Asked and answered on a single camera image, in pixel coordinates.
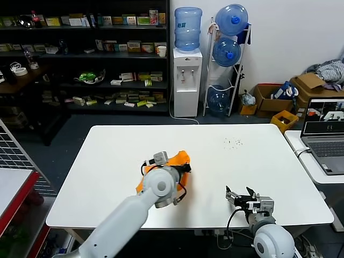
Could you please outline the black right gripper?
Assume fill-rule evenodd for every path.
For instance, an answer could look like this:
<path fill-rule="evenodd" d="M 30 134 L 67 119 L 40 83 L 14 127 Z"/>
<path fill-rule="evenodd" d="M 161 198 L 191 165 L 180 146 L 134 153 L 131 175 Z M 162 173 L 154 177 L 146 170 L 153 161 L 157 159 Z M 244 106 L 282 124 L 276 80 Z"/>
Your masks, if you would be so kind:
<path fill-rule="evenodd" d="M 245 212 L 252 212 L 252 209 L 249 208 L 250 204 L 249 202 L 252 202 L 253 200 L 259 200 L 259 194 L 256 193 L 253 189 L 246 187 L 248 193 L 249 193 L 249 198 L 239 198 L 239 195 L 236 194 L 235 192 L 231 191 L 229 186 L 226 186 L 226 193 L 225 197 L 226 199 L 235 207 L 239 207 Z"/>

